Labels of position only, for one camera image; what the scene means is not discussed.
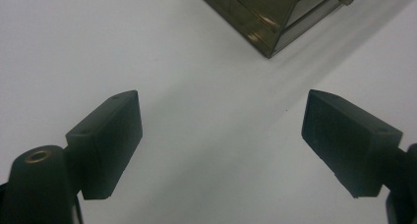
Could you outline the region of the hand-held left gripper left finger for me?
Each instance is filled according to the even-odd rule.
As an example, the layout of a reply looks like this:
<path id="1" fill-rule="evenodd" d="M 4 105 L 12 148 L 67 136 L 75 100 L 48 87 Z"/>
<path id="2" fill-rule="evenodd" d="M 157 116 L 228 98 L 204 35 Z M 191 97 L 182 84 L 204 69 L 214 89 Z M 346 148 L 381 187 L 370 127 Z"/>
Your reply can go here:
<path id="1" fill-rule="evenodd" d="M 85 199 L 110 197 L 142 137 L 138 93 L 106 99 L 66 135 L 73 190 Z"/>

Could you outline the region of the smoky transparent drawer box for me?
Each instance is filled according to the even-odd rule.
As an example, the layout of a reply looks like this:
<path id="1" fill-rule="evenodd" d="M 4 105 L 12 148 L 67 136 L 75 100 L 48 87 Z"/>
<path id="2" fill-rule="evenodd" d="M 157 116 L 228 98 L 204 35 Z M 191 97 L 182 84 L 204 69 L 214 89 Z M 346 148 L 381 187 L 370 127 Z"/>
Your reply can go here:
<path id="1" fill-rule="evenodd" d="M 204 0 L 271 58 L 323 18 L 354 0 Z"/>

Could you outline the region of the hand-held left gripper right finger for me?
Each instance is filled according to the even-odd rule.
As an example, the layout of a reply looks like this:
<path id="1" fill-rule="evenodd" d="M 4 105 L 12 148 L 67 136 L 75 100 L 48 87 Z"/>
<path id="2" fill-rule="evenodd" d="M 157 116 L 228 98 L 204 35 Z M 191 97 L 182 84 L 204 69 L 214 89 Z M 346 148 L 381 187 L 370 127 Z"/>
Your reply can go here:
<path id="1" fill-rule="evenodd" d="M 377 196 L 382 151 L 397 148 L 402 132 L 348 100 L 309 91 L 303 140 L 323 160 L 352 196 Z"/>

